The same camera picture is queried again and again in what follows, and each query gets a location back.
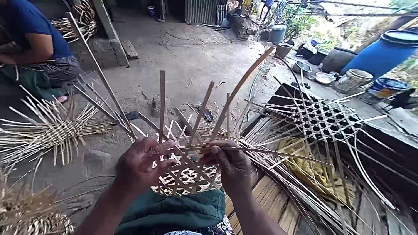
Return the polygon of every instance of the corrugated metal sheet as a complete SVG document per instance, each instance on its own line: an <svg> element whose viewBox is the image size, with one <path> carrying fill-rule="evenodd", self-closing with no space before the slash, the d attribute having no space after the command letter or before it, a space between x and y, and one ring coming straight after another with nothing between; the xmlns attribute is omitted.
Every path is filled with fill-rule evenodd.
<svg viewBox="0 0 418 235"><path fill-rule="evenodd" d="M218 25L222 24L222 21L224 20L224 18L227 16L228 13L228 4L224 4L224 5L218 5L217 6L218 11L217 11L217 15L216 15L216 23Z"/></svg>
<svg viewBox="0 0 418 235"><path fill-rule="evenodd" d="M185 20L187 23L214 25L217 23L218 5L222 0L186 0Z"/></svg>

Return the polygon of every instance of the metal pot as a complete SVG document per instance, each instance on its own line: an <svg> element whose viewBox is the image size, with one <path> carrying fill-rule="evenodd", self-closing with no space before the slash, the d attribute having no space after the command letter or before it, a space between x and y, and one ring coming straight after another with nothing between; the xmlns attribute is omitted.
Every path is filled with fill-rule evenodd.
<svg viewBox="0 0 418 235"><path fill-rule="evenodd" d="M312 69L309 65L303 63L302 61L297 61L293 65L293 71L297 74L301 74L301 70L303 71L303 76L307 77L310 72L312 72Z"/></svg>

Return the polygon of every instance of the concrete pillar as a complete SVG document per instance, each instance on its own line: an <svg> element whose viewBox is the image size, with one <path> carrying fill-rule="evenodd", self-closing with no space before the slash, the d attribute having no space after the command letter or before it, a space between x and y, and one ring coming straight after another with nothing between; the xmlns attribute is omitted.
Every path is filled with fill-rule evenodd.
<svg viewBox="0 0 418 235"><path fill-rule="evenodd" d="M94 7L96 8L97 15L102 22L104 30L112 44L113 50L115 51L117 60L119 61L120 66L128 66L128 58L126 57L125 51L123 50L122 44L120 43L117 32L113 27L110 17L106 11L105 5L102 0L93 0Z"/></svg>

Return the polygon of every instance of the blue shirt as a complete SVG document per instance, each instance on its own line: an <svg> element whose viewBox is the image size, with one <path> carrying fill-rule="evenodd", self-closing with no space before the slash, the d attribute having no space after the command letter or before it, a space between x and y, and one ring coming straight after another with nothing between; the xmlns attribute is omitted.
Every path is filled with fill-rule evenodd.
<svg viewBox="0 0 418 235"><path fill-rule="evenodd" d="M52 37L54 53L52 58L71 56L70 47L61 33L45 15L27 0L8 0L7 6L0 6L2 25L23 51L31 49L25 33L47 34Z"/></svg>

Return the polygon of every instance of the fingernail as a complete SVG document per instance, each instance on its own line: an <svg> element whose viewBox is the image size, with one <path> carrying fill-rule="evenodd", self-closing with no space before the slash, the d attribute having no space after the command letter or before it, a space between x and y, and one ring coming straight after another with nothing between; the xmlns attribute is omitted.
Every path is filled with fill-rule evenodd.
<svg viewBox="0 0 418 235"><path fill-rule="evenodd" d="M218 146L212 146L210 148L211 153L213 154L217 154L219 152L219 147Z"/></svg>

